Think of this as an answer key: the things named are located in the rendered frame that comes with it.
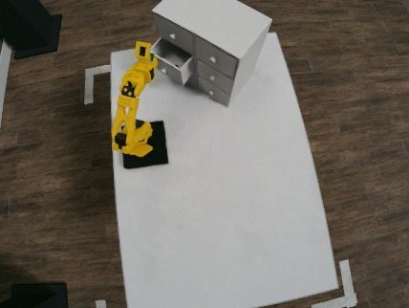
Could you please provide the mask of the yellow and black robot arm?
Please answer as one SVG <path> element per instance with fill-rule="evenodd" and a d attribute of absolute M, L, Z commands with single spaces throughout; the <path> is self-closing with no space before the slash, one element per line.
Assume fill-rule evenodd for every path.
<path fill-rule="evenodd" d="M 142 157 L 153 150 L 152 146 L 146 144 L 146 139 L 152 136 L 151 124 L 148 121 L 136 119 L 140 102 L 140 99 L 136 97 L 145 88 L 144 78 L 136 71 L 128 70 L 121 78 L 121 82 L 119 87 L 121 95 L 118 95 L 118 109 L 111 129 L 114 140 L 112 147 L 118 152 Z M 134 88 L 136 86 L 138 87 Z M 125 113 L 126 107 L 129 108 L 127 115 Z M 119 128 L 124 121 L 126 125 L 119 133 Z"/>

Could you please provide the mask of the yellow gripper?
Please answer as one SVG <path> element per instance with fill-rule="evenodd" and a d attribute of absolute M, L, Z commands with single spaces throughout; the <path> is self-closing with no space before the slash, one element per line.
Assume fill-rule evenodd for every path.
<path fill-rule="evenodd" d="M 139 62 L 134 63 L 129 69 L 130 71 L 136 71 L 137 73 L 142 75 L 144 78 L 144 84 L 154 81 L 154 73 L 158 64 L 156 57 L 154 57 L 152 63 L 148 63 L 151 60 L 151 56 L 149 56 L 150 48 L 150 43 L 137 41 L 135 57 L 139 59 Z M 146 63 L 146 60 L 148 64 Z"/>

